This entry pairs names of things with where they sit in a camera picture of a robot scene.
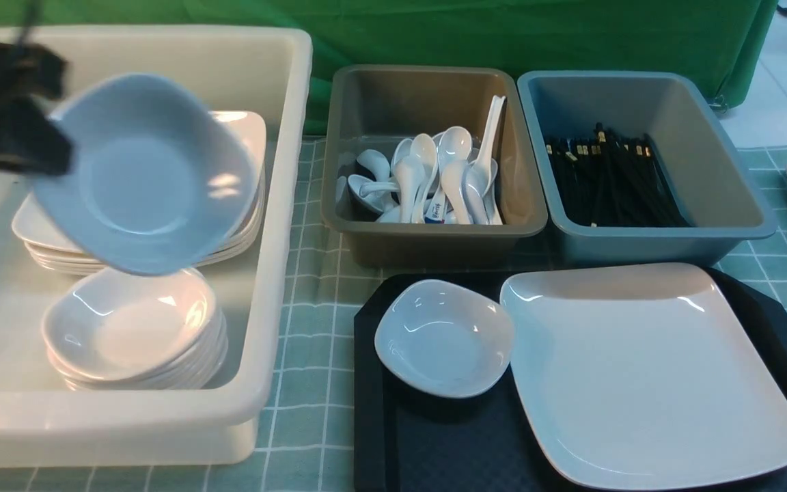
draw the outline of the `green cloth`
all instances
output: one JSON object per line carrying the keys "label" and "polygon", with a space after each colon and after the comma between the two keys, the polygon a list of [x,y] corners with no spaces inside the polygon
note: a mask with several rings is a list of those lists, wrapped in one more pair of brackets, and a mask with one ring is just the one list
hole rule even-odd
{"label": "green cloth", "polygon": [[[677,72],[743,102],[777,0],[46,0],[44,24],[298,27],[315,56],[305,130],[322,133],[330,82],[355,63]],[[24,2],[0,0],[0,25]]]}

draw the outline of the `stack of bowls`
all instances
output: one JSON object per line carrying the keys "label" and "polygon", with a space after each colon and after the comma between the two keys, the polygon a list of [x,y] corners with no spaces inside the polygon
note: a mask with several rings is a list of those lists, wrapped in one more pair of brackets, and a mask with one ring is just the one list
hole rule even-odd
{"label": "stack of bowls", "polygon": [[[256,113],[244,111],[216,111],[212,112],[212,116],[227,127],[249,154],[251,172],[255,174],[251,180],[257,182],[257,188],[241,224],[234,228],[227,240],[219,244],[215,252],[205,256],[194,266],[222,262],[248,250],[260,233],[266,202],[266,175],[262,165],[266,150],[265,122]],[[38,205],[33,193],[26,197],[14,215],[12,231],[24,242],[32,260],[46,270],[84,277],[106,267],[106,262],[85,252],[68,239]]]}
{"label": "stack of bowls", "polygon": [[48,308],[41,332],[72,390],[196,390],[229,345],[215,293],[193,269],[137,277],[106,268]]}

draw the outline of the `gray plastic bin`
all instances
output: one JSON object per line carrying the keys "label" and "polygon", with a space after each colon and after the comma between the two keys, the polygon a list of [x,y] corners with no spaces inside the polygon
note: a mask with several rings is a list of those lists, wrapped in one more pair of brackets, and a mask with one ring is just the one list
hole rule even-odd
{"label": "gray plastic bin", "polygon": [[[566,264],[712,265],[741,241],[777,228],[728,134],[687,79],[658,72],[528,72],[518,89]],[[593,137],[597,122],[627,137],[652,136],[678,205],[695,227],[591,228],[566,217],[543,134]]]}
{"label": "gray plastic bin", "polygon": [[[378,224],[350,195],[344,180],[360,172],[360,152],[376,149],[390,158],[402,138],[453,125],[483,137],[495,94],[506,96],[493,152],[505,224]],[[505,262],[519,239],[539,233],[549,220],[536,168],[518,88],[504,72],[365,65],[342,68],[333,78],[321,215],[342,233],[358,264],[463,268]]]}

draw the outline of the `green checkered tablecloth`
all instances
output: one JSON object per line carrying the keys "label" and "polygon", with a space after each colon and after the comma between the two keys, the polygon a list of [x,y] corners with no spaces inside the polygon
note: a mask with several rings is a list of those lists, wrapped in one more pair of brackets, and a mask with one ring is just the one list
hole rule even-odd
{"label": "green checkered tablecloth", "polygon": [[[324,148],[324,140],[303,144],[278,355],[254,454],[227,466],[0,470],[0,491],[352,489],[353,316],[382,279],[400,272],[355,264],[342,237],[322,224]],[[787,147],[741,150],[741,156],[771,201],[780,230],[741,244],[718,266],[787,309]],[[512,270],[555,265],[543,236],[519,245],[507,264]]]}

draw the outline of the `black tray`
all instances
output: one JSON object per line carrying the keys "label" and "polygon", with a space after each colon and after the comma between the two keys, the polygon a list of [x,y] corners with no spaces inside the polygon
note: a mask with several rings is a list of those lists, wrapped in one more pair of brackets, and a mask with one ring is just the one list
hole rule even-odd
{"label": "black tray", "polygon": [[[787,313],[719,271],[721,287],[787,397]],[[440,278],[491,299],[513,272],[400,275],[378,287],[354,317],[354,487],[357,492],[568,491],[538,446],[512,371],[485,395],[448,400],[406,386],[381,364],[374,336],[387,306],[407,286]],[[704,491],[786,491],[787,467]]]}

